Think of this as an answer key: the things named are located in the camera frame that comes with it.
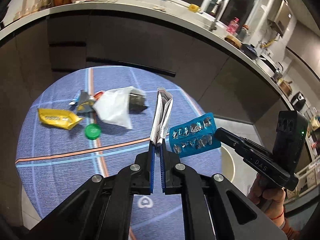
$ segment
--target red string bracelet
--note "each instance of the red string bracelet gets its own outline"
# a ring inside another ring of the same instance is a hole
[[[276,218],[270,218],[270,219],[271,219],[271,220],[275,220],[275,219],[277,219],[277,218],[281,217],[281,216],[283,215],[283,213],[284,213],[284,207],[283,207],[283,211],[282,211],[282,213],[281,213],[281,215],[280,215],[280,216],[277,216]]]

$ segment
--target faucet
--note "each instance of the faucet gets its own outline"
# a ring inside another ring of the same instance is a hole
[[[224,0],[218,0],[212,9],[211,12],[215,13],[215,19],[214,21],[211,22],[209,32],[215,31],[217,29],[217,21],[218,21],[218,18],[220,17],[220,14],[222,13],[223,4],[224,4]]]

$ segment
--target orange sleeve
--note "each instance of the orange sleeve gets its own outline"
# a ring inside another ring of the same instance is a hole
[[[299,236],[299,231],[294,231],[290,226],[289,226],[289,222],[287,221],[287,219],[285,218],[285,225],[282,228],[282,231],[284,231],[284,233],[287,235],[288,240],[294,240],[297,239]]]

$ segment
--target yellow cup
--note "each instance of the yellow cup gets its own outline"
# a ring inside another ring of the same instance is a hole
[[[193,3],[190,4],[188,9],[189,9],[189,11],[192,11],[192,12],[199,12],[201,10],[201,8],[199,6],[197,6]]]

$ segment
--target human hand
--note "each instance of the human hand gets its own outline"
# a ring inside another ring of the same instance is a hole
[[[250,189],[248,198],[255,204],[259,204],[260,197],[264,199],[272,199],[272,203],[270,207],[265,211],[265,214],[268,218],[270,218],[278,227],[280,227],[284,222],[284,198],[285,192],[282,188],[272,188],[263,190],[259,186],[259,181],[261,179],[261,175],[258,173],[254,183]]]

